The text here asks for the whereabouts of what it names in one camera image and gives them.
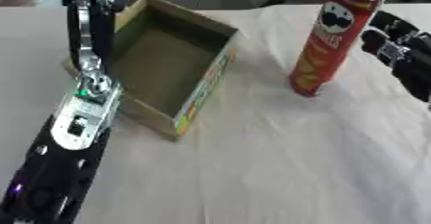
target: black mechanical hand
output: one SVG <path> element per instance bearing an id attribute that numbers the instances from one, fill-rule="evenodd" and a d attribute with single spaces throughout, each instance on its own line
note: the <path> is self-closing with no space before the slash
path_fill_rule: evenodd
<path id="1" fill-rule="evenodd" d="M 363 33 L 363 50 L 393 69 L 394 77 L 423 102 L 431 96 L 431 35 L 390 13 L 379 12 Z"/>
<path id="2" fill-rule="evenodd" d="M 70 224 L 87 195 L 119 105 L 107 75 L 114 0 L 64 0 L 77 85 L 42 127 L 0 204 L 0 224 Z"/>
<path id="3" fill-rule="evenodd" d="M 51 135 L 51 116 L 15 173 L 0 206 L 0 223 L 69 224 L 78 214 L 107 145 L 106 129 L 92 146 L 70 151 Z"/>
<path id="4" fill-rule="evenodd" d="M 115 4 L 114 0 L 86 0 L 89 17 L 86 18 L 86 21 L 81 21 L 79 18 L 80 1 L 63 0 L 63 4 L 67 6 L 70 56 L 75 68 L 81 70 L 79 50 L 84 39 L 81 37 L 82 26 L 80 24 L 84 23 L 84 26 L 88 25 L 90 28 L 92 51 L 101 59 L 103 67 L 106 67 L 112 52 L 115 14 L 121 12 L 124 7 Z"/>

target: purple led light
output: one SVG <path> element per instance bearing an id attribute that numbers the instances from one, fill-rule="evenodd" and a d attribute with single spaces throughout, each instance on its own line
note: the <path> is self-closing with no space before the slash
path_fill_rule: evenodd
<path id="1" fill-rule="evenodd" d="M 19 192 L 22 189 L 22 184 L 16 185 L 16 187 L 13 189 L 14 192 Z"/>

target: screw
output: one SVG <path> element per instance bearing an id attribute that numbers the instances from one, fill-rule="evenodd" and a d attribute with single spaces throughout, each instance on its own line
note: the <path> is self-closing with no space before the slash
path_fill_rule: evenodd
<path id="1" fill-rule="evenodd" d="M 45 155 L 48 152 L 48 146 L 46 145 L 39 145 L 36 147 L 36 153 L 39 155 Z"/>

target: green led light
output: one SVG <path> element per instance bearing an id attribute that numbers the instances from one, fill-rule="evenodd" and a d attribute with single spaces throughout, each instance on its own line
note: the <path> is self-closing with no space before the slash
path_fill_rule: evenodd
<path id="1" fill-rule="evenodd" d="M 77 96 L 87 96 L 89 92 L 86 89 L 77 89 L 75 95 Z"/>
<path id="2" fill-rule="evenodd" d="M 86 89 L 82 89 L 80 94 L 81 96 L 87 96 L 88 93 L 89 92 Z"/>

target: white table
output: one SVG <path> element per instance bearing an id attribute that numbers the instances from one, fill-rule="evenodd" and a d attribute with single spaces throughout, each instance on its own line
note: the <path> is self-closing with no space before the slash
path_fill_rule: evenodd
<path id="1" fill-rule="evenodd" d="M 431 6 L 386 6 L 431 31 Z M 318 6 L 207 12 L 238 61 L 178 143 L 119 115 L 77 223 L 428 224 L 431 116 L 354 49 L 323 95 L 284 78 Z M 71 84 L 62 9 L 0 10 L 0 188 Z"/>

